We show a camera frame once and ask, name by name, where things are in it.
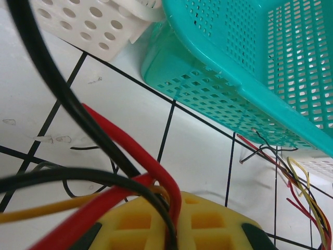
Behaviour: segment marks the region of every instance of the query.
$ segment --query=teal plastic basket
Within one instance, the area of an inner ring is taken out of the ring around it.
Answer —
[[[272,145],[333,156],[332,0],[165,0],[142,66],[158,91]]]

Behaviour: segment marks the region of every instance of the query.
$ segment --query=thin wire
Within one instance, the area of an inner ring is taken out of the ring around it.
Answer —
[[[301,169],[303,171],[303,173],[305,174],[306,177],[306,187],[308,189],[310,189],[310,177],[309,177],[309,173],[303,168],[303,166],[301,166],[298,162],[296,162],[294,159],[289,158],[291,160],[292,163],[294,163],[299,169]]]
[[[139,175],[139,171],[83,108],[66,84],[43,41],[29,1],[7,0],[7,6],[32,61],[64,109],[127,176]]]
[[[93,150],[93,149],[99,149],[99,146],[93,146],[93,147],[71,147],[72,150],[78,150],[78,151],[85,151],[85,150]]]
[[[44,161],[39,163],[34,169],[33,171],[40,171],[42,168],[49,168],[49,169],[57,169],[57,168],[65,168],[63,166],[60,166],[58,164],[52,163],[52,162],[48,162],[48,161]],[[70,190],[69,186],[68,186],[68,182],[67,180],[63,180],[62,181],[62,185],[63,185],[63,189],[65,190],[65,192],[67,193],[67,195],[71,198],[76,198],[76,197],[81,197],[81,196],[77,196],[75,194],[73,194],[73,192]],[[102,187],[100,187],[98,190],[96,190],[94,192],[94,194],[99,193],[101,191],[103,191],[104,189],[106,189],[108,186],[103,185]]]
[[[289,157],[287,157],[287,162],[288,162],[288,165],[289,165],[291,171],[292,171],[293,174],[294,174],[295,179],[296,179],[297,181],[299,181],[299,178],[298,178],[298,176],[297,176],[297,174],[296,174],[296,172],[295,172],[295,170],[294,170],[294,168],[293,168],[293,166],[292,166],[292,164],[291,164],[291,162],[290,162],[290,158],[289,158]],[[314,208],[313,203],[310,201],[310,199],[309,199],[309,195],[308,195],[307,192],[304,190],[304,188],[302,187],[302,185],[300,185],[300,182],[298,182],[298,188],[301,190],[301,192],[303,193],[303,195],[304,195],[306,201],[308,202],[308,204],[309,204],[309,206],[310,206],[310,208],[311,208],[311,210],[312,210],[312,213],[313,213],[313,215],[314,215],[314,217],[315,217],[315,219],[316,219],[316,221],[317,221],[317,224],[320,225],[320,224],[321,224],[321,220],[319,219],[318,213],[317,213],[316,209]],[[318,226],[318,229],[319,229],[319,233],[320,233],[320,235],[321,235],[322,243],[323,243],[325,249],[327,249],[327,241],[326,241],[326,238],[325,238],[324,230],[323,230],[322,227],[319,227],[319,226]]]

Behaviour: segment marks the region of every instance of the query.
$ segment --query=electrical cable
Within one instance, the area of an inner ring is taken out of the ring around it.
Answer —
[[[82,107],[66,84],[39,32],[29,0],[7,0],[7,5],[36,69],[64,109],[127,176],[139,175],[139,171]]]
[[[299,169],[301,169],[303,171],[303,173],[305,174],[306,177],[306,187],[308,189],[310,189],[310,177],[309,177],[309,173],[300,165],[298,164],[298,162],[296,162],[294,159],[289,158],[291,160],[292,163],[294,163]]]
[[[289,157],[287,157],[287,162],[288,162],[288,165],[289,165],[291,171],[292,171],[293,174],[294,174],[295,179],[296,179],[297,181],[299,181],[299,178],[298,178],[298,176],[297,176],[297,174],[296,174],[296,172],[295,172],[293,166],[291,165],[291,162],[290,162]],[[300,184],[300,182],[298,182],[298,188],[299,188],[299,189],[301,190],[301,192],[303,193],[303,195],[304,195],[306,201],[308,202],[308,204],[309,204],[309,206],[310,206],[310,208],[311,208],[311,210],[312,210],[312,213],[313,213],[313,215],[314,215],[314,217],[315,217],[315,219],[316,219],[316,221],[317,221],[317,224],[318,224],[318,229],[319,229],[319,233],[320,233],[320,235],[321,235],[322,243],[323,243],[325,249],[327,249],[327,241],[326,241],[326,237],[325,237],[324,230],[323,230],[322,227],[319,227],[319,225],[321,224],[321,220],[319,219],[318,213],[317,213],[317,211],[315,210],[315,208],[314,208],[314,206],[313,206],[313,203],[310,201],[310,199],[309,199],[309,195],[306,193],[306,191],[304,190],[304,188],[302,187],[302,185]]]
[[[65,168],[61,165],[58,165],[58,164],[55,164],[55,163],[52,163],[52,162],[48,162],[48,161],[44,161],[44,162],[41,162],[39,163],[34,169],[33,171],[40,171],[42,168],[50,168],[50,169],[57,169],[57,168]],[[75,194],[73,194],[73,192],[69,189],[69,186],[68,186],[68,182],[67,180],[63,180],[62,181],[62,186],[63,186],[63,189],[65,190],[65,192],[67,193],[67,195],[71,198],[76,198],[76,197],[81,197],[81,196],[76,196]],[[104,189],[106,189],[108,186],[106,185],[103,185],[102,187],[100,187],[98,190],[96,190],[94,192],[95,193],[99,193],[101,191],[103,191]]]
[[[91,201],[97,195],[98,194],[90,194],[86,196],[69,199],[67,201],[47,204],[40,207],[34,207],[14,212],[0,213],[0,224],[19,221],[19,220],[32,219],[44,215],[55,214],[56,212],[59,213],[69,209],[77,208]]]
[[[83,104],[90,115],[97,121],[102,129],[123,149],[125,149],[139,164],[141,164],[148,173],[159,181],[170,196],[170,209],[169,213],[172,221],[177,227],[177,222],[182,206],[182,197],[179,187],[170,174],[149,155],[133,138],[127,133],[118,128],[112,122],[104,118],[96,111]]]
[[[103,182],[107,183],[107,185],[117,185],[124,189],[129,189],[130,192],[119,187],[113,187],[110,190],[102,192],[31,249],[67,249],[71,244],[78,240],[80,236],[85,233],[94,222],[96,222],[96,220],[98,220],[111,207],[120,202],[124,196],[130,195],[131,192],[136,192],[142,195],[158,211],[168,228],[170,244],[173,249],[177,249],[176,229],[167,210],[163,207],[154,193],[145,187],[154,182],[154,179],[148,174],[130,180],[113,173],[96,169],[49,169],[2,178],[0,179],[0,193],[59,180],[90,180],[99,183]],[[142,184],[136,182],[137,180],[142,180]]]
[[[93,149],[99,149],[98,146],[93,147],[71,147],[72,150],[78,150],[78,151],[85,151],[85,150],[93,150]]]

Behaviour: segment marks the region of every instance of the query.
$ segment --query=circular hole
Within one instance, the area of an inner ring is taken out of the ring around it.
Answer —
[[[69,23],[65,22],[65,21],[60,21],[60,24],[61,24],[61,26],[63,26],[66,30],[71,30],[71,29],[72,29],[72,26],[71,26]]]
[[[105,49],[105,50],[108,50],[108,49],[109,49],[109,46],[106,45],[105,43],[99,43],[98,45],[99,45],[99,47],[101,47],[102,49]]]
[[[45,4],[52,5],[52,0],[42,0]]]
[[[104,35],[105,35],[105,37],[106,37],[107,39],[109,39],[109,40],[114,40],[114,39],[116,39],[116,37],[115,37],[114,35],[112,35],[111,33],[109,33],[109,32],[105,32]]]
[[[85,21],[84,24],[89,28],[89,29],[92,29],[92,30],[96,30],[96,25],[93,23],[93,22],[90,22],[90,21]]]
[[[123,25],[116,20],[112,20],[111,25],[117,30],[121,30],[123,28]]]
[[[72,10],[70,10],[69,8],[64,8],[62,10],[66,14],[66,16],[71,17],[71,18],[76,17],[75,13]]]
[[[92,39],[92,37],[89,34],[85,33],[85,32],[81,32],[80,35],[83,39],[86,39],[86,40],[91,40]]]
[[[102,12],[99,9],[95,8],[95,7],[91,7],[90,12],[95,17],[102,17],[103,16]]]
[[[41,16],[43,16],[43,17],[45,17],[45,18],[48,18],[48,19],[51,18],[50,13],[47,12],[46,10],[44,10],[44,9],[38,9],[37,12],[38,12],[39,14],[41,14]]]

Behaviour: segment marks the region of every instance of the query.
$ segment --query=black grid line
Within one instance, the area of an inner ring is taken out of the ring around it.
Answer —
[[[233,159],[234,159],[234,149],[235,149],[235,137],[236,133],[233,134],[233,142],[231,144],[231,153],[230,153],[230,162],[229,162],[229,173],[228,173],[228,181],[227,181],[227,189],[225,192],[225,202],[224,206],[228,207],[228,199],[229,199],[229,191],[230,191],[230,181],[231,181],[231,171],[233,167]]]
[[[275,167],[275,193],[274,193],[274,236],[276,236],[276,212],[277,212],[277,167]]]
[[[81,55],[81,57],[80,57],[80,59],[79,59],[79,61],[76,63],[76,65],[75,65],[75,67],[74,67],[74,69],[73,69],[70,77],[67,80],[67,85],[68,86],[72,85],[72,83],[73,83],[76,75],[78,74],[81,66],[83,65],[83,62],[86,59],[86,57],[87,57],[87,53],[83,52],[82,55]],[[53,119],[54,119],[57,111],[59,110],[59,108],[60,108],[60,102],[57,100],[56,103],[54,104],[51,112],[47,116],[47,118],[46,118],[46,120],[45,120],[45,122],[44,122],[44,124],[43,124],[43,126],[41,128],[41,130],[39,131],[38,136],[44,136],[46,134],[46,132],[47,132],[49,126],[51,125],[51,123],[52,123],[52,121],[53,121]],[[38,141],[34,141],[33,142],[32,146],[31,146],[31,148],[30,148],[30,150],[28,152],[27,159],[24,159],[24,161],[23,161],[23,163],[22,163],[22,165],[19,168],[19,170],[18,170],[17,173],[24,173],[27,170],[29,164],[31,163],[31,158],[37,152],[37,149],[38,149],[38,147],[39,147],[40,144],[41,144],[41,142],[38,142]],[[5,211],[5,209],[8,206],[8,204],[9,204],[12,196],[14,195],[14,192],[15,191],[10,191],[10,192],[7,192],[5,194],[5,196],[3,197],[3,199],[2,199],[2,201],[0,203],[0,212],[3,213]]]
[[[310,247],[310,246],[307,246],[307,245],[304,245],[304,244],[301,244],[301,243],[298,243],[298,242],[295,242],[295,241],[291,241],[291,240],[288,240],[288,239],[280,237],[280,236],[276,236],[276,235],[273,235],[273,234],[270,234],[270,233],[266,233],[266,234],[268,235],[268,237],[271,237],[271,238],[273,238],[275,240],[278,240],[278,241],[283,241],[283,242],[289,243],[291,245],[303,247],[303,248],[309,249],[309,250],[317,250],[316,248],[313,248],[313,247]]]
[[[39,163],[42,163],[42,162],[45,161],[45,160],[40,159],[38,157],[35,157],[35,156],[31,157],[28,154],[25,154],[25,153],[22,153],[22,152],[19,152],[19,151],[16,151],[14,149],[4,147],[4,146],[1,146],[1,145],[0,145],[0,153],[9,155],[9,156],[12,156],[12,157],[15,157],[15,158],[19,158],[19,159],[22,159],[22,160],[28,160],[31,163],[35,163],[35,164],[39,164]]]
[[[160,150],[159,150],[158,156],[157,156],[157,161],[159,163],[161,162],[162,154],[163,154],[164,147],[165,147],[165,143],[167,142],[168,132],[169,132],[169,128],[170,128],[170,124],[171,124],[171,120],[172,120],[173,111],[175,109],[175,104],[176,104],[176,100],[173,100],[171,108],[170,108],[170,112],[169,112],[168,121],[167,121],[166,126],[165,126],[165,130],[164,130]]]

